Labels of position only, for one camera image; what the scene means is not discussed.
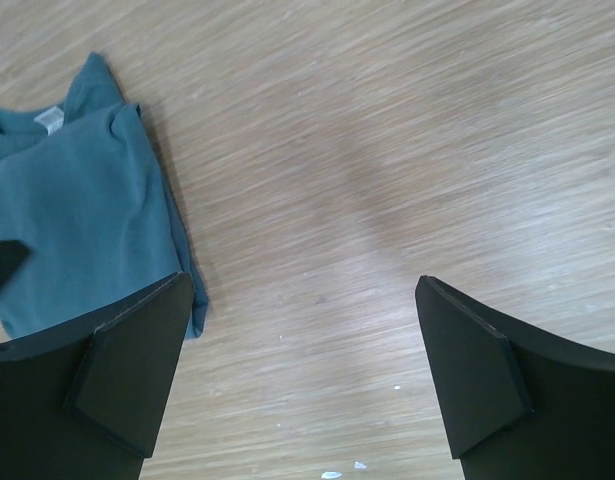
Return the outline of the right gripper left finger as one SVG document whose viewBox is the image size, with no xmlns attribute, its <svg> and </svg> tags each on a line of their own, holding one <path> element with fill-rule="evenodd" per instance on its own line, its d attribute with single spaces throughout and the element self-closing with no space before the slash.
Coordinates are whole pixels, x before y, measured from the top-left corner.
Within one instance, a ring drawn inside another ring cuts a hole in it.
<svg viewBox="0 0 615 480">
<path fill-rule="evenodd" d="M 0 343 L 0 479 L 136 479 L 194 297 L 187 274 Z"/>
</svg>

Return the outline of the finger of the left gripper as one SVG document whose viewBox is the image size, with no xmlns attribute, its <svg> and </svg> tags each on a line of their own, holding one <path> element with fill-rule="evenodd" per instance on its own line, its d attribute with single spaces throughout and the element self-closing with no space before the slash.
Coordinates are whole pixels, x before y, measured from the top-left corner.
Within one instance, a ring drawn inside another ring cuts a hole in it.
<svg viewBox="0 0 615 480">
<path fill-rule="evenodd" d="M 18 240 L 0 240 L 0 290 L 29 257 L 31 250 Z"/>
</svg>

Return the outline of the grey-blue t shirt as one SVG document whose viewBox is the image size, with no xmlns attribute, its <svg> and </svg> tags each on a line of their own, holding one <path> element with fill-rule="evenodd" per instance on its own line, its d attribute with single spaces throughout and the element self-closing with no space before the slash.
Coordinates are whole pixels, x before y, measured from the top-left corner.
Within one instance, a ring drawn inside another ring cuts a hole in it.
<svg viewBox="0 0 615 480">
<path fill-rule="evenodd" d="M 121 300 L 173 273 L 195 295 L 188 338 L 208 298 L 169 183 L 137 104 L 91 54 L 65 99 L 0 108 L 0 240 L 30 258 L 0 293 L 0 322 L 27 336 Z"/>
</svg>

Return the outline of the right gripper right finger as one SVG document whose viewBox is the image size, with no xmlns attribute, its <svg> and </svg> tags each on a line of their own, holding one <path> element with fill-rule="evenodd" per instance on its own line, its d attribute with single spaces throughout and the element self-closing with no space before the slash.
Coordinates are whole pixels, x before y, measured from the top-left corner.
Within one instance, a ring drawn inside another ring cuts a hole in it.
<svg viewBox="0 0 615 480">
<path fill-rule="evenodd" d="M 450 453 L 467 479 L 615 479 L 615 354 L 423 276 L 416 307 Z"/>
</svg>

